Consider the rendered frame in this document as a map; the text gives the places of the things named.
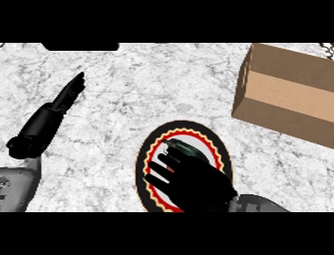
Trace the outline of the black red white plate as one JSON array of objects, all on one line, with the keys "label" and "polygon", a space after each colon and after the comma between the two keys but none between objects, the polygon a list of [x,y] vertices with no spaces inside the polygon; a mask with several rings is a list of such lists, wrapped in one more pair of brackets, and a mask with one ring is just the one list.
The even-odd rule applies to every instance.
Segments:
[{"label": "black red white plate", "polygon": [[159,126],[147,137],[136,160],[136,189],[144,208],[148,212],[181,212],[171,202],[166,194],[145,181],[145,175],[151,173],[162,181],[168,181],[153,169],[150,162],[166,164],[159,160],[159,155],[168,152],[165,140],[172,138],[185,142],[199,150],[199,157],[233,178],[233,163],[230,153],[216,133],[200,123],[173,121]]}]

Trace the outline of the brown cardboard box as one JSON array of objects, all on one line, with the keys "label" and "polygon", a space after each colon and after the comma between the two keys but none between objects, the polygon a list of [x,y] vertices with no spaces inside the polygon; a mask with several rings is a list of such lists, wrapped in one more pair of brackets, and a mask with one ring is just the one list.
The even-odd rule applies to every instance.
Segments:
[{"label": "brown cardboard box", "polygon": [[231,116],[334,149],[334,61],[255,43]]}]

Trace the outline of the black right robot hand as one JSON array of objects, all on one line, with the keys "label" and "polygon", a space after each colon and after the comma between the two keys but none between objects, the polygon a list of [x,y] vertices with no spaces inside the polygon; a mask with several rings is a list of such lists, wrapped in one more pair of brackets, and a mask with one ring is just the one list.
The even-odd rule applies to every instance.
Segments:
[{"label": "black right robot hand", "polygon": [[154,161],[150,168],[168,180],[147,174],[147,182],[168,195],[185,213],[227,212],[237,191],[228,176],[202,159],[185,155],[176,148],[159,155],[159,160],[173,169],[169,171]]}]

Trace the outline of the black flat object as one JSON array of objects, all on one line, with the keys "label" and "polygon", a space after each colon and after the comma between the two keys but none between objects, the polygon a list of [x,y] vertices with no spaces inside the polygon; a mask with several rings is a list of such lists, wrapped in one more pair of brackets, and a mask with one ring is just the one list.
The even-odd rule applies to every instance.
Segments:
[{"label": "black flat object", "polygon": [[42,43],[49,51],[117,51],[119,43]]}]

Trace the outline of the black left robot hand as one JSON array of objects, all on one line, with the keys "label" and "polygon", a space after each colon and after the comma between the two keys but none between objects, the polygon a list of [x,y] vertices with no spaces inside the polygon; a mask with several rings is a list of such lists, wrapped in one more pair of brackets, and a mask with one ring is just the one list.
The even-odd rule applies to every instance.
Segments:
[{"label": "black left robot hand", "polygon": [[85,73],[80,73],[64,87],[55,101],[39,108],[18,135],[9,139],[6,146],[14,158],[36,158],[45,152],[55,137],[64,115],[85,88]]}]

